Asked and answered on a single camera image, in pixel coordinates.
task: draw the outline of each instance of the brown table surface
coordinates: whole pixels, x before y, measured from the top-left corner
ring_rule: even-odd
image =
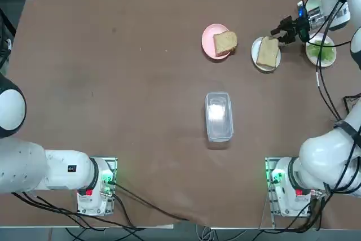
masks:
[[[250,59],[252,42],[294,16],[297,1],[27,0],[8,73],[28,103],[16,136],[44,148],[117,156],[118,180],[168,212],[203,225],[257,228],[267,191],[265,157],[296,156],[304,140],[332,127],[300,42],[282,49],[273,74],[259,72]],[[211,23],[239,39],[236,53],[221,63],[201,49]],[[352,34],[347,27],[332,38],[339,43]],[[337,49],[324,77],[338,108],[342,96],[359,91],[348,46]],[[232,100],[235,132],[226,150],[207,148],[210,91],[226,91]],[[42,195],[75,209],[72,191]],[[174,222],[123,199],[136,225]],[[11,195],[1,202],[3,226],[73,224]],[[323,227],[360,229],[357,212],[349,211],[360,208],[361,200],[335,196]],[[108,218],[125,221],[118,207]],[[268,204],[262,227],[271,227]]]

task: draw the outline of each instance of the gray floor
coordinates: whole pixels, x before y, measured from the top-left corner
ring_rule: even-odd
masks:
[[[70,231],[77,235],[81,232],[80,229],[72,229]],[[239,230],[217,230],[219,241],[225,241],[237,235]],[[251,241],[258,233],[258,230],[248,230],[245,234],[236,239],[236,241]],[[151,240],[183,240],[183,241],[197,241],[197,235],[194,224],[182,223],[175,225],[173,230],[170,229],[146,229],[137,233],[145,241]],[[127,235],[123,229],[107,229],[105,232],[94,232],[87,230],[80,238],[86,241],[92,240],[110,240],[115,241]],[[28,240],[29,236],[36,241],[69,241],[73,238],[63,228],[33,228],[33,229],[0,229],[0,236],[2,241],[11,240]],[[304,234],[290,234],[284,233],[279,235],[262,234],[257,238],[257,241],[351,241],[359,240],[361,231],[347,231],[347,230],[321,230],[309,231]],[[131,236],[127,241],[135,241],[137,238]]]
[[[17,27],[21,12],[23,10],[25,0],[0,0],[0,8],[3,9],[5,14],[11,20],[13,25]],[[70,228],[73,234],[79,234],[81,229]],[[217,230],[219,241],[225,241],[228,238],[232,238],[237,235],[240,230]],[[252,238],[258,233],[258,230],[249,230],[236,241],[251,241]],[[183,241],[197,241],[197,235],[195,231],[195,225],[192,223],[182,222],[176,224],[173,230],[169,229],[146,229],[137,233],[145,241],[150,240],[183,240]],[[123,229],[107,229],[105,232],[94,232],[87,230],[81,235],[81,238],[86,241],[91,240],[110,240],[114,241],[118,238],[127,235],[127,232]],[[11,228],[0,229],[1,241],[17,241],[17,240],[31,240],[36,241],[68,241],[73,238],[66,232],[64,228]],[[138,240],[137,238],[130,236],[127,241]],[[349,240],[361,240],[361,231],[343,231],[343,230],[321,230],[321,231],[309,231],[304,234],[279,234],[270,235],[262,234],[257,238],[257,241],[349,241]]]

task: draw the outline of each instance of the pink plate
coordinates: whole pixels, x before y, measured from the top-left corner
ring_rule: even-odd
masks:
[[[214,48],[214,41],[213,35],[220,34],[222,32],[228,31],[224,25],[221,24],[213,24],[209,25],[204,31],[202,35],[202,47],[205,53],[211,57],[212,59],[224,59],[230,53],[224,56],[216,56],[215,55],[215,48]]]

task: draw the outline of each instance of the white plate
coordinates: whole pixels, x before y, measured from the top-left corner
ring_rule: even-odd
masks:
[[[313,37],[314,35],[313,34],[310,34],[310,37],[312,38],[310,40],[310,42],[312,43],[315,43],[315,41],[322,41],[322,38],[323,38],[323,33],[317,33],[317,35],[315,37]],[[334,42],[331,40],[330,37],[326,36],[326,39],[325,39],[325,43],[330,43],[330,45],[334,45]],[[305,50],[306,50],[306,55],[308,57],[308,59],[314,64],[316,65],[317,63],[317,56],[311,56],[307,50],[307,47],[308,45],[310,45],[308,42],[306,42],[306,47],[305,47]],[[333,56],[333,59],[330,61],[330,62],[321,62],[321,67],[329,67],[331,66],[334,61],[336,60],[336,48],[333,47],[332,48],[332,51],[334,52],[334,56]]]
[[[281,51],[278,48],[277,59],[276,59],[276,68],[271,68],[271,67],[267,67],[267,66],[263,66],[263,65],[257,65],[258,52],[259,52],[259,47],[261,46],[262,39],[263,39],[263,37],[260,37],[260,38],[256,39],[252,44],[252,51],[251,51],[252,60],[253,60],[254,65],[256,65],[259,69],[261,69],[265,72],[270,72],[270,71],[273,71],[274,69],[276,69],[278,67],[278,65],[280,65]]]

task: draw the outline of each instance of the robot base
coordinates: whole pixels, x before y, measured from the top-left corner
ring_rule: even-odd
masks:
[[[290,160],[290,157],[266,158],[268,196],[271,204],[273,224],[275,222],[273,215],[295,217],[311,200],[310,193],[301,195],[299,191],[292,187],[288,176]],[[309,208],[305,209],[299,216],[308,217]]]
[[[109,185],[107,181],[116,182],[117,162],[116,157],[92,157],[99,168],[96,186],[91,191],[85,191],[82,195],[77,193],[78,213],[89,216],[107,216],[114,213],[115,186]]]

